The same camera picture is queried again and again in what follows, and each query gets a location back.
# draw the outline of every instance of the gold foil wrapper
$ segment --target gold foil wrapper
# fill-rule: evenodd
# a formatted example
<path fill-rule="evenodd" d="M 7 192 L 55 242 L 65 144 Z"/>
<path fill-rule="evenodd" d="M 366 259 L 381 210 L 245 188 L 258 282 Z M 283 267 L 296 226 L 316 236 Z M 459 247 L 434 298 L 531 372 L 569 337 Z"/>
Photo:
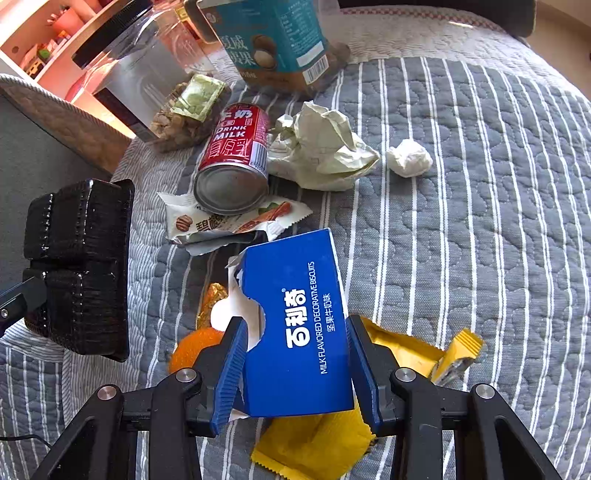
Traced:
<path fill-rule="evenodd" d="M 461 376 L 484 344 L 477 334 L 464 328 L 444 351 L 410 335 L 384 330 L 366 317 L 361 319 L 371 341 L 387 346 L 399 366 L 412 368 L 436 385 L 446 385 Z"/>
<path fill-rule="evenodd" d="M 195 329 L 208 328 L 212 325 L 212 308 L 221 299 L 228 297 L 226 287 L 219 283 L 210 283 L 203 298 L 201 309 L 195 318 Z"/>

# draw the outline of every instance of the striped bedspread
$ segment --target striped bedspread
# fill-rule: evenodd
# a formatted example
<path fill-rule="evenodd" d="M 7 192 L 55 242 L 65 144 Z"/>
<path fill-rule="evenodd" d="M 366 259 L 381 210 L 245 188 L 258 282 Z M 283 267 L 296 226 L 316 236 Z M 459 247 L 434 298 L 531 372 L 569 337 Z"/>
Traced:
<path fill-rule="evenodd" d="M 352 45 L 361 38 L 370 44 L 383 16 L 345 15 L 343 28 L 356 28 L 358 17 L 369 25 L 349 33 Z M 315 101 L 345 113 L 382 155 L 404 138 L 416 140 L 433 167 L 402 179 L 381 162 L 354 189 L 338 193 L 272 179 L 273 192 L 314 212 L 285 235 L 332 229 L 351 313 L 439 347 L 465 327 L 484 338 L 478 361 L 454 387 L 490 382 L 561 476 L 587 479 L 591 105 L 503 32 L 473 26 L 448 35 L 446 19 L 392 16 L 392 22 L 396 28 L 382 32 L 391 54 L 354 48 L 356 63 Z M 397 43 L 405 28 L 424 28 L 427 38 L 433 22 L 440 22 L 441 38 L 452 40 L 431 54 L 418 44 L 397 50 L 409 48 Z M 508 53 L 495 50 L 497 41 L 513 49 L 510 67 L 503 67 Z M 233 86 L 231 101 L 237 100 L 256 103 L 272 118 L 301 108 L 297 95 L 256 93 L 241 80 Z M 15 326 L 0 345 L 0 431 L 35 432 L 53 442 L 98 386 L 114 382 L 133 390 L 166 376 L 177 342 L 194 328 L 207 285 L 225 280 L 227 258 L 238 251 L 231 245 L 191 258 L 165 240 L 164 207 L 155 193 L 189 191 L 202 153 L 158 155 L 134 141 L 116 173 L 137 186 L 129 360 L 81 357 Z M 197 439 L 204 477 L 273 478 L 249 458 L 266 426 L 263 419 L 238 420 L 216 439 Z M 450 434 L 442 448 L 446 478 L 454 478 Z M 389 478 L 392 451 L 392 439 L 380 439 L 345 477 Z M 0 443 L 1 475 L 28 478 L 45 452 L 35 442 Z M 138 479 L 147 478 L 146 467 L 142 437 Z"/>

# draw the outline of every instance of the biscuit brand logo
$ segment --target biscuit brand logo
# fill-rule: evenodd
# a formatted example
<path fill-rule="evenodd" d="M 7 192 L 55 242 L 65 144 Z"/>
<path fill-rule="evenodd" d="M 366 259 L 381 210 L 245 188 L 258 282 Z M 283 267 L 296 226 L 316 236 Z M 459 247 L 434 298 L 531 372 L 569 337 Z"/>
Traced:
<path fill-rule="evenodd" d="M 308 314 L 304 303 L 306 303 L 306 292 L 304 290 L 283 290 L 285 296 L 285 325 L 295 327 L 285 329 L 287 348 L 293 346 L 304 346 L 310 341 L 310 332 L 304 323 L 308 320 Z"/>

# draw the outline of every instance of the blue biscuit box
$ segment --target blue biscuit box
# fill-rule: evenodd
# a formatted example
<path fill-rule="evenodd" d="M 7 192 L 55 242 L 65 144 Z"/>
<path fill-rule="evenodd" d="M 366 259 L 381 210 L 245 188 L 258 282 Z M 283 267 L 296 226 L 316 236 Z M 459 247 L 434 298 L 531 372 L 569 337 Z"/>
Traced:
<path fill-rule="evenodd" d="M 246 413 L 352 409 L 346 305 L 330 229 L 248 247 L 236 276 L 265 316 L 261 340 L 246 354 Z"/>

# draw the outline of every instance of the yellow wrapper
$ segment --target yellow wrapper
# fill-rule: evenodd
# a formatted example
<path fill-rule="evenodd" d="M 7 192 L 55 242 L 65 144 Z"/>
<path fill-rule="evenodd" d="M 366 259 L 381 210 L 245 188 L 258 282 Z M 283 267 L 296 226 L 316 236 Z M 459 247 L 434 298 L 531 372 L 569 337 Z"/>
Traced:
<path fill-rule="evenodd" d="M 361 319 L 373 343 L 387 346 L 392 350 L 398 365 L 412 368 L 424 377 L 429 378 L 431 371 L 445 353 L 418 338 L 403 333 L 392 333 L 366 317 L 361 317 Z"/>
<path fill-rule="evenodd" d="M 351 470 L 373 438 L 354 410 L 282 417 L 262 435 L 253 462 L 288 480 L 337 480 Z"/>
<path fill-rule="evenodd" d="M 205 292 L 203 297 L 203 303 L 201 305 L 201 311 L 195 318 L 195 329 L 208 328 L 212 325 L 212 308 L 221 299 L 228 297 L 228 291 L 226 287 L 219 283 L 211 283 Z"/>
<path fill-rule="evenodd" d="M 431 375 L 436 385 L 446 385 L 474 363 L 484 341 L 475 333 L 464 328 L 447 347 L 445 355 Z"/>
<path fill-rule="evenodd" d="M 451 375 L 458 362 L 460 367 L 464 361 L 473 362 L 483 344 L 466 329 L 444 352 L 361 318 L 373 343 L 390 348 L 401 367 L 412 368 L 427 378 L 440 369 Z M 372 438 L 358 405 L 338 413 L 278 418 L 255 446 L 251 459 L 288 480 L 336 480 L 361 459 Z"/>

